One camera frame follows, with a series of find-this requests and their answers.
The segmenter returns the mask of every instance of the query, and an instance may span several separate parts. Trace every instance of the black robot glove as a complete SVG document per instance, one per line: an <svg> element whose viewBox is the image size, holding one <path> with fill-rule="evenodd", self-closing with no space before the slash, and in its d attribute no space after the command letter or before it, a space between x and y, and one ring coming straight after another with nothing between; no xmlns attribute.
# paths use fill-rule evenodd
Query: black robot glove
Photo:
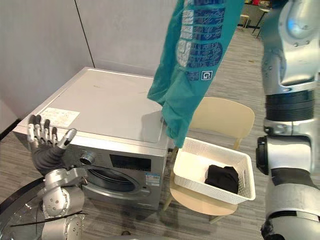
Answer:
<svg viewBox="0 0 320 240"><path fill-rule="evenodd" d="M31 115L28 124L28 141L32 151L32 162L35 168L46 175L55 169L63 169L62 157L77 130L67 131L61 141L58 141L57 128L53 127L50 134L50 120L46 119L41 126L41 116Z"/></svg>

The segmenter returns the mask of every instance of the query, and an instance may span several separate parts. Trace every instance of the silver washing machine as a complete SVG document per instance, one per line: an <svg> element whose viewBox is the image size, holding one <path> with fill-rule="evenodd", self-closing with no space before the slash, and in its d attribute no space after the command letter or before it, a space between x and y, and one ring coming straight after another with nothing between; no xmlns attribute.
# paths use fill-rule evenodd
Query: silver washing machine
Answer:
<svg viewBox="0 0 320 240"><path fill-rule="evenodd" d="M31 112L50 119L59 139L78 130L63 160L87 169L87 197L158 209L169 138L161 106L147 99L152 81L86 67ZM28 119L14 129L20 138Z"/></svg>

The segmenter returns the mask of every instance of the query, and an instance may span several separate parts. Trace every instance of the teal shirt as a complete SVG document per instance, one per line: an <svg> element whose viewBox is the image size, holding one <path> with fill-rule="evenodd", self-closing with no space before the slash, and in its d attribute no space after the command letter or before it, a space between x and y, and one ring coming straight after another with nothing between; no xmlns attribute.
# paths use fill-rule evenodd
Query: teal shirt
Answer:
<svg viewBox="0 0 320 240"><path fill-rule="evenodd" d="M238 24L243 0L178 0L148 98L181 148Z"/></svg>

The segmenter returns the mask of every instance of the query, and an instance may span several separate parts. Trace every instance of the chair backrest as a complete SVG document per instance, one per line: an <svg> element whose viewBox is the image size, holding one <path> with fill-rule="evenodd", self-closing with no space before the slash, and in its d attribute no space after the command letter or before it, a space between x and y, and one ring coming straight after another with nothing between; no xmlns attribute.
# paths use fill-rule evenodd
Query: chair backrest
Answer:
<svg viewBox="0 0 320 240"><path fill-rule="evenodd" d="M221 133L237 139L246 137L255 121L251 108L218 97L204 97L194 112L190 129Z"/></svg>

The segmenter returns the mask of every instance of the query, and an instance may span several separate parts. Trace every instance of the display screen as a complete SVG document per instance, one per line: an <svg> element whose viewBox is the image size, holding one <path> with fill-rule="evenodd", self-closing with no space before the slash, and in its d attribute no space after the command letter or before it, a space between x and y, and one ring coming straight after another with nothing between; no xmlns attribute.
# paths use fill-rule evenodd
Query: display screen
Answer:
<svg viewBox="0 0 320 240"><path fill-rule="evenodd" d="M151 159L110 154L114 168L151 172Z"/></svg>

